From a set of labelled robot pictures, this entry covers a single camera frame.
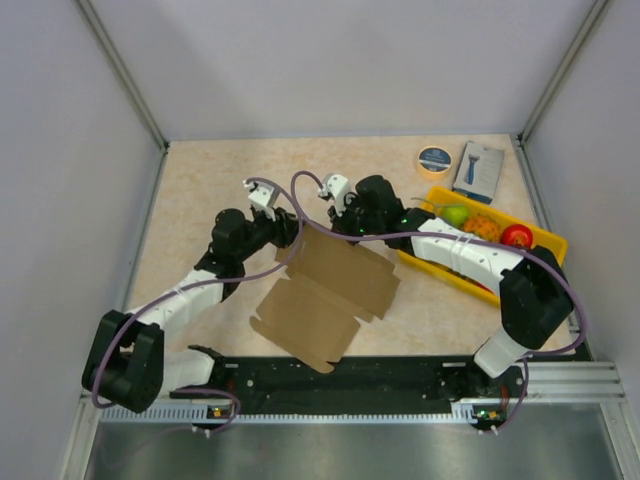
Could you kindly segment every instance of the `cardboard flap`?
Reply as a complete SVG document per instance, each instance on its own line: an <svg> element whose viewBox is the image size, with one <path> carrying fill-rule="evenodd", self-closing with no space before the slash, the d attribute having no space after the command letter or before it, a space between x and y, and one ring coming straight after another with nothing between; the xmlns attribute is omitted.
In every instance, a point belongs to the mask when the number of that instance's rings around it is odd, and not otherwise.
<svg viewBox="0 0 640 480"><path fill-rule="evenodd" d="M337 357L337 361L360 328L351 315L317 295L313 288L293 280L278 280L258 306L257 314L283 341L269 338L295 356L298 353L290 349L298 347L320 359ZM287 348L285 343L294 346Z"/></svg>
<svg viewBox="0 0 640 480"><path fill-rule="evenodd" d="M265 322L260 321L256 317L251 317L249 319L249 324L260 335L262 335L268 340L271 340L273 343L278 345L287 353L289 353L290 355L293 355L303 363L306 363L317 372L320 372L320 373L333 372L333 365L325 362L320 357L312 354L311 352L302 348L301 346L296 345L295 342L284 337L282 335L282 332L280 332L279 330L275 330L273 327L270 327Z"/></svg>
<svg viewBox="0 0 640 480"><path fill-rule="evenodd" d="M286 253L278 252L276 258ZM349 245L306 226L300 252L287 274L296 281L306 277L325 290L318 295L370 321L373 315L383 318L391 305L399 285L393 268L393 262L361 245Z"/></svg>

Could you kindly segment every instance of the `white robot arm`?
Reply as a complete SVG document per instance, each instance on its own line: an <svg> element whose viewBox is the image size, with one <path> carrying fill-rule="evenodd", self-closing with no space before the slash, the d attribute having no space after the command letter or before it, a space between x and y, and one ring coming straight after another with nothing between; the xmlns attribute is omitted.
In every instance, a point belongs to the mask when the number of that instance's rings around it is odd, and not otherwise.
<svg viewBox="0 0 640 480"><path fill-rule="evenodd" d="M348 185L341 175L328 175L324 182ZM318 196L333 199L326 186ZM573 310L566 292L544 269L522 255L490 244L478 245L471 234L448 225L430 212L405 209L391 184L380 175L356 184L355 192L338 190L341 211L329 209L334 232L365 236L411 232L448 234L454 239L407 236L385 243L416 258L444 265L491 290L501 298L502 326L475 353L474 362L489 377L500 376L528 351L537 350ZM553 254L535 247L531 253L549 264L560 275Z"/></svg>

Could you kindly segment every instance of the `gray wall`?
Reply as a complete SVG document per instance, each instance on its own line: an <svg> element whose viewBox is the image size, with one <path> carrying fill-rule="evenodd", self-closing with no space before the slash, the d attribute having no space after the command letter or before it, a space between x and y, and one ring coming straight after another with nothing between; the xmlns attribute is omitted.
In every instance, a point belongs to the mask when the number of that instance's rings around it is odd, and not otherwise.
<svg viewBox="0 0 640 480"><path fill-rule="evenodd" d="M170 139L518 132L592 0L94 0Z"/></svg>
<svg viewBox="0 0 640 480"><path fill-rule="evenodd" d="M531 140L596 350L640 418L640 2L616 0Z"/></svg>
<svg viewBox="0 0 640 480"><path fill-rule="evenodd" d="M68 0L0 17L0 478L56 477L158 152Z"/></svg>

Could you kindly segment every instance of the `roll of tape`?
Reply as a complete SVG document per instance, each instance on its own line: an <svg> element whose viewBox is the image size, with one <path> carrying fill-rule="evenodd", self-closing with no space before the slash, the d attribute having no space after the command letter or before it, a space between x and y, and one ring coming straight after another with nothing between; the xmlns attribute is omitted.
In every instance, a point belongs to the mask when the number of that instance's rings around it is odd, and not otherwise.
<svg viewBox="0 0 640 480"><path fill-rule="evenodd" d="M440 147L425 147L416 160L416 171L427 180L442 180L451 170L451 155Z"/></svg>

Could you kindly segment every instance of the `white bracket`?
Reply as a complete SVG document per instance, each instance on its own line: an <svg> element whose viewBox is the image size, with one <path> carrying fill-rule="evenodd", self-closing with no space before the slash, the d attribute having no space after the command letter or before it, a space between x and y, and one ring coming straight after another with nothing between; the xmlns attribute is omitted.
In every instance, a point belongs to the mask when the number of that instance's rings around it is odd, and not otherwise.
<svg viewBox="0 0 640 480"><path fill-rule="evenodd" d="M257 212L264 212L267 217L275 222L276 212L273 205L276 203L280 192L271 185L259 182L243 182L244 188L249 190L249 203Z"/></svg>
<svg viewBox="0 0 640 480"><path fill-rule="evenodd" d="M318 197L324 200L333 198L336 214L341 217L345 210L345 197L350 191L351 185L347 177L330 173L322 180L322 187L318 189Z"/></svg>

